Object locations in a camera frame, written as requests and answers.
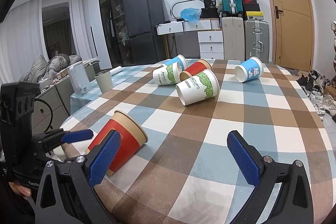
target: door frame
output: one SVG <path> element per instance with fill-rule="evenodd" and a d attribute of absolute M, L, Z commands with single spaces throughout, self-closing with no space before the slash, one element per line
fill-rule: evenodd
<path fill-rule="evenodd" d="M 276 17 L 274 10 L 274 2 L 273 0 L 269 0 L 271 6 L 271 14 L 272 14 L 272 33 L 273 33 L 273 48 L 272 48 L 272 61 L 275 65 L 280 65 L 280 62 L 276 63 L 276 48 L 277 48 L 277 29 L 276 29 Z M 315 47 L 315 24 L 314 24 L 314 12 L 311 0 L 309 0 L 310 12 L 311 12 L 311 26 L 312 26 L 312 44 L 311 44 L 311 54 L 310 54 L 310 69 L 313 66 L 313 58 L 314 58 L 314 47 Z"/>

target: silver suitcase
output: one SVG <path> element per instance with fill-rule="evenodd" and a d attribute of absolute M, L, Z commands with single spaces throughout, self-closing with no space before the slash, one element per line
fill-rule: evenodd
<path fill-rule="evenodd" d="M 258 57 L 262 63 L 268 64 L 269 58 L 269 26 L 263 20 L 245 20 L 245 58 Z"/>
<path fill-rule="evenodd" d="M 224 59 L 245 61 L 244 21 L 240 17 L 223 17 Z"/>

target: metal screw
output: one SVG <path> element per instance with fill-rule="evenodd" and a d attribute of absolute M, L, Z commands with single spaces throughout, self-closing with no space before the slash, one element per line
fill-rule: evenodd
<path fill-rule="evenodd" d="M 298 167 L 301 167 L 303 165 L 302 161 L 300 160 L 296 160 L 295 161 L 295 164 L 298 166 Z"/>
<path fill-rule="evenodd" d="M 266 161 L 268 163 L 271 163 L 273 161 L 273 159 L 270 156 L 265 156 L 264 161 Z"/>
<path fill-rule="evenodd" d="M 85 159 L 84 156 L 79 156 L 79 157 L 76 158 L 76 162 L 83 162 L 84 159 Z"/>
<path fill-rule="evenodd" d="M 54 164 L 54 162 L 52 160 L 50 160 L 50 161 L 47 162 L 46 166 L 47 167 L 52 167 L 53 164 Z"/>

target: curtain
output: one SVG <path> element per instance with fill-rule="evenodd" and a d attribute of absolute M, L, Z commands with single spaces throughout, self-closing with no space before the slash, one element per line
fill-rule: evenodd
<path fill-rule="evenodd" d="M 16 82 L 38 55 L 49 61 L 42 26 L 42 0 L 10 10 L 0 23 L 0 85 Z"/>
<path fill-rule="evenodd" d="M 92 58 L 92 53 L 86 32 L 83 0 L 69 0 L 69 12 L 76 52 L 83 60 L 88 60 Z"/>
<path fill-rule="evenodd" d="M 69 19 L 43 27 L 44 40 L 49 58 L 54 57 L 55 51 L 58 51 L 59 54 L 72 55 L 70 28 Z"/>

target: table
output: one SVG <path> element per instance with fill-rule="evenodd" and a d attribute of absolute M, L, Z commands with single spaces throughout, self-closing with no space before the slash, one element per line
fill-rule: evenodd
<path fill-rule="evenodd" d="M 136 76 L 136 74 L 138 74 L 147 67 L 149 67 L 149 65 L 123 67 L 123 70 L 120 73 L 112 75 L 112 83 L 113 85 L 118 85 L 127 80 L 136 81 L 140 77 Z M 92 89 L 89 90 L 87 93 L 84 94 L 73 93 L 71 95 L 70 97 L 71 114 L 74 114 L 76 111 L 84 107 L 87 103 L 97 99 L 101 95 L 101 91 L 98 87 L 97 81 L 93 80 L 91 82 L 91 85 Z"/>
<path fill-rule="evenodd" d="M 239 83 L 239 61 L 209 60 L 221 87 L 218 97 L 184 107 L 173 85 L 157 87 L 152 65 L 134 83 L 123 82 L 64 123 L 94 135 L 116 109 L 127 112 L 149 141 L 113 176 L 95 187 L 122 223 L 230 223 L 253 187 L 231 156 L 227 134 L 238 130 L 261 155 L 304 163 L 321 223 L 336 199 L 336 162 L 327 132 L 312 103 L 290 73 L 264 65 L 259 79 Z M 91 140 L 64 145 L 68 157 L 84 154 Z M 259 219 L 265 221 L 277 185 Z"/>

